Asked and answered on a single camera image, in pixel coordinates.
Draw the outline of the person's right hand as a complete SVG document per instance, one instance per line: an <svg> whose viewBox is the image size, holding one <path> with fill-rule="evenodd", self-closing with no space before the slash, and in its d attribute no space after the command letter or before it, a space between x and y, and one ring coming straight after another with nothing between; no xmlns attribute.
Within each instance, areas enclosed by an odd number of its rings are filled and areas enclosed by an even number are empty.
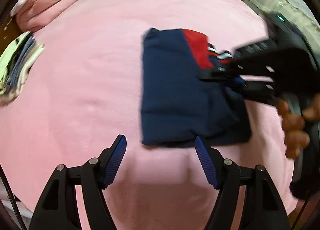
<svg viewBox="0 0 320 230"><path fill-rule="evenodd" d="M303 111L303 115L292 114L286 101L280 100L276 106L278 115L282 120L282 130L285 134L284 144L287 158L295 160L300 152L310 143L310 136L303 131L305 121L319 121L319 94L317 94L311 105Z"/></svg>

